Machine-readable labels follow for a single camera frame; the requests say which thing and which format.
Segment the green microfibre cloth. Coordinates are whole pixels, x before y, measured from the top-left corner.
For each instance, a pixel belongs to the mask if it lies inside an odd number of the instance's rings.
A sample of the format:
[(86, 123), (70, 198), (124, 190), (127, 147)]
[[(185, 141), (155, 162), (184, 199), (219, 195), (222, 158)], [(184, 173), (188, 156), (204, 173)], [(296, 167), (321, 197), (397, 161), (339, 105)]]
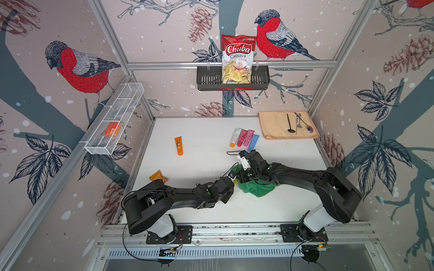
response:
[(235, 163), (230, 169), (228, 177), (232, 179), (235, 184), (238, 184), (239, 188), (244, 193), (250, 193), (258, 198), (261, 198), (268, 193), (271, 193), (275, 189), (275, 184), (266, 184), (262, 180), (248, 181), (245, 177), (241, 176), (243, 169), (244, 168), (242, 165)]

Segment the light blue toothpaste tube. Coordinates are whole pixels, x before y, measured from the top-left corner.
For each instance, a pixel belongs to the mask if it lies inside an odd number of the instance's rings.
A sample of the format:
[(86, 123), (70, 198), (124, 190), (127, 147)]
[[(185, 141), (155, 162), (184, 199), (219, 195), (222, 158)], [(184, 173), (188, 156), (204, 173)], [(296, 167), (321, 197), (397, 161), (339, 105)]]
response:
[(258, 140), (259, 140), (259, 135), (253, 134), (252, 139), (251, 139), (250, 144), (249, 144), (248, 152), (251, 152), (252, 150), (255, 149)]

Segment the light pink toothpaste tube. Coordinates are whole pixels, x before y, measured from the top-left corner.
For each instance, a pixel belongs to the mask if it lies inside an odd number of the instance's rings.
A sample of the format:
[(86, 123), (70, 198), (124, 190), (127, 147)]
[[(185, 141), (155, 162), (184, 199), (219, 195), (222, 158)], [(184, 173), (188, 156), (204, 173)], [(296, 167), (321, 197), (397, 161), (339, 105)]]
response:
[(251, 129), (248, 130), (246, 133), (246, 136), (244, 138), (243, 145), (248, 147), (250, 145), (250, 142), (251, 142), (253, 136), (254, 136), (254, 130), (251, 130)]

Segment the dark pink toothpaste tube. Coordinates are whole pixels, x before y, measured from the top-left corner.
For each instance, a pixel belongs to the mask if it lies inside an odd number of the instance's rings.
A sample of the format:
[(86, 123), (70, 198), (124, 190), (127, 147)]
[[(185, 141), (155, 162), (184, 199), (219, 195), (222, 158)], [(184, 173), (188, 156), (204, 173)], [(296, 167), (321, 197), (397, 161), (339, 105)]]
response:
[(238, 137), (238, 140), (237, 140), (237, 146), (238, 147), (241, 147), (242, 145), (243, 145), (243, 143), (244, 143), (244, 140), (245, 140), (245, 137), (246, 137), (246, 135), (247, 135), (247, 130), (244, 130), (244, 129), (242, 129), (241, 131), (240, 131), (240, 135), (239, 135), (239, 137)]

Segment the white orange-capped toothpaste tube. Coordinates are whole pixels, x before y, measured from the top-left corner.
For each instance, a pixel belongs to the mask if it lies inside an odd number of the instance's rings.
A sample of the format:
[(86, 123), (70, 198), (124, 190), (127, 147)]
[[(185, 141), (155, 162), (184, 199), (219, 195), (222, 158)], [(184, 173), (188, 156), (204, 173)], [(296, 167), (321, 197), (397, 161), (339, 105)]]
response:
[(234, 133), (233, 133), (233, 135), (231, 137), (231, 141), (230, 141), (230, 147), (231, 148), (234, 148), (237, 145), (241, 132), (242, 132), (241, 128), (236, 128), (234, 130)]

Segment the orange toothpaste tube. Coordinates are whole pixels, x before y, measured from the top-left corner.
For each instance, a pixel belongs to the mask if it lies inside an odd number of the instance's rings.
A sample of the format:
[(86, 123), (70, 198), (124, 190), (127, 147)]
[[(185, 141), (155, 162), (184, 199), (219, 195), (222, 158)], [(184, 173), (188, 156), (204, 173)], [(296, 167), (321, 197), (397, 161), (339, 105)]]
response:
[(183, 141), (182, 141), (182, 137), (176, 137), (175, 138), (175, 143), (176, 143), (176, 150), (177, 150), (177, 154), (178, 156), (182, 156), (183, 155)]

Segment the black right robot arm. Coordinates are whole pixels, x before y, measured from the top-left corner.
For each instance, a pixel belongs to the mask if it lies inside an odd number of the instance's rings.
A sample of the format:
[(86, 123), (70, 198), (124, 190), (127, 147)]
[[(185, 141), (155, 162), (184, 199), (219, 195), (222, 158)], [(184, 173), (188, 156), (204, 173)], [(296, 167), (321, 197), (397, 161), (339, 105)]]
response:
[(361, 192), (336, 168), (310, 171), (280, 163), (269, 164), (255, 150), (240, 151), (237, 156), (243, 165), (237, 173), (242, 184), (289, 185), (319, 196), (322, 204), (307, 211), (297, 224), (297, 235), (303, 241), (313, 239), (333, 222), (350, 222), (362, 200)]

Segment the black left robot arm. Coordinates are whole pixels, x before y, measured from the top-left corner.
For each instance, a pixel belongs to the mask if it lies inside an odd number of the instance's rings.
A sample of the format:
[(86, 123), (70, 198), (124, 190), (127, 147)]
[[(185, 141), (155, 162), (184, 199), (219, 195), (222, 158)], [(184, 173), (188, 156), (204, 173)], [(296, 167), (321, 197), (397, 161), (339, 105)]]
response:
[(121, 206), (129, 233), (139, 234), (149, 230), (169, 210), (213, 208), (218, 202), (226, 204), (234, 188), (233, 181), (227, 176), (215, 182), (198, 184), (193, 189), (174, 188), (156, 180), (126, 195)]

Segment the black ladle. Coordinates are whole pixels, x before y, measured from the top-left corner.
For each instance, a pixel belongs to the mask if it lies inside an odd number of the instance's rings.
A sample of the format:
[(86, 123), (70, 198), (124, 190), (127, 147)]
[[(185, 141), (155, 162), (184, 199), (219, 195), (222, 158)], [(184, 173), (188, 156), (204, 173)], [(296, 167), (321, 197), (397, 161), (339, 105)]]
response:
[(287, 114), (287, 120), (288, 120), (288, 125), (289, 125), (288, 132), (289, 133), (296, 133), (296, 131), (294, 129), (292, 129), (292, 125), (291, 125), (290, 118), (289, 118), (288, 114)]

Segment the orange snack wrapper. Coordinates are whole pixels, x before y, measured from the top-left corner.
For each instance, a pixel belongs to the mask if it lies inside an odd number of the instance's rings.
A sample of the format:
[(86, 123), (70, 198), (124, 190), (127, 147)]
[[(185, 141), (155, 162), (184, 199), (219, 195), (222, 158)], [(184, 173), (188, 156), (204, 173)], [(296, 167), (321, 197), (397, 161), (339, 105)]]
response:
[(149, 179), (150, 181), (162, 180), (164, 183), (168, 181), (168, 178), (163, 176), (160, 170), (157, 170), (156, 173), (152, 174)]

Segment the purple spoon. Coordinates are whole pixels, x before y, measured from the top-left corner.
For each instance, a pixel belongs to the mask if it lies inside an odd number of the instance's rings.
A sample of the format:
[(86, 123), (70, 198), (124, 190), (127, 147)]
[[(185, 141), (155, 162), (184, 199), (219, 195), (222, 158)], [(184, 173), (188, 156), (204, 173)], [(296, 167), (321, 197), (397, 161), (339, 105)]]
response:
[(310, 125), (308, 125), (302, 118), (301, 118), (301, 116), (299, 117), (299, 119), (306, 125), (306, 129), (308, 130), (308, 132), (309, 133), (313, 133), (314, 132), (314, 130), (313, 130), (313, 127), (312, 126), (310, 126)]

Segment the orange packet in basket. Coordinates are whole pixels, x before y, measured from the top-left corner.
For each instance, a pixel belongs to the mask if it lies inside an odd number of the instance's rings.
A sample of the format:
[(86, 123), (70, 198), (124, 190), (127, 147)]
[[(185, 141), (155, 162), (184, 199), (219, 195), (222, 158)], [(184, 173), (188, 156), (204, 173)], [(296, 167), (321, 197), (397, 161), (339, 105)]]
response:
[(122, 128), (122, 125), (123, 124), (119, 122), (110, 122), (104, 132), (104, 135), (108, 137), (117, 137)]

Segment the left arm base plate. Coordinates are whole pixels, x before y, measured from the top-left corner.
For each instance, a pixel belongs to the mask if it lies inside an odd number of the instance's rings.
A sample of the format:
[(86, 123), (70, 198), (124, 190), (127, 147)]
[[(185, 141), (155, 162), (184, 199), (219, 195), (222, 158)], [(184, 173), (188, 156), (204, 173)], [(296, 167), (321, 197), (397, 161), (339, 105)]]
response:
[(158, 237), (155, 233), (148, 232), (147, 245), (180, 245), (191, 244), (193, 227), (191, 225), (178, 225), (177, 232), (166, 237)]

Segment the black wall basket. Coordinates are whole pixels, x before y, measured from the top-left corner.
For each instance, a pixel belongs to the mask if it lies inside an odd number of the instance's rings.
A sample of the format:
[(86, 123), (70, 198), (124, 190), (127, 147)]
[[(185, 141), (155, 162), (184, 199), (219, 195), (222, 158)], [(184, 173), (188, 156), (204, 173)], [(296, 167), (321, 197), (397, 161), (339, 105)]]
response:
[(199, 91), (219, 90), (266, 90), (270, 83), (268, 66), (250, 69), (237, 69), (227, 66), (198, 67), (197, 88)]

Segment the aluminium front rail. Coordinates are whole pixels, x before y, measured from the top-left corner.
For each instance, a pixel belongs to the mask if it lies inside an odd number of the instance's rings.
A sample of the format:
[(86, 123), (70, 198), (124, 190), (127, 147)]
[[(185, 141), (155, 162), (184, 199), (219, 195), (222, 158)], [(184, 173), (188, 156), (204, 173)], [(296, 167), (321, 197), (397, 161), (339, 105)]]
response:
[[(283, 245), (282, 222), (191, 223), (192, 231), (183, 238), (183, 247)], [(322, 231), (332, 245), (379, 244), (377, 233), (369, 222), (333, 223)], [(148, 233), (130, 235), (124, 224), (104, 227), (95, 241), (98, 248), (147, 246)]]

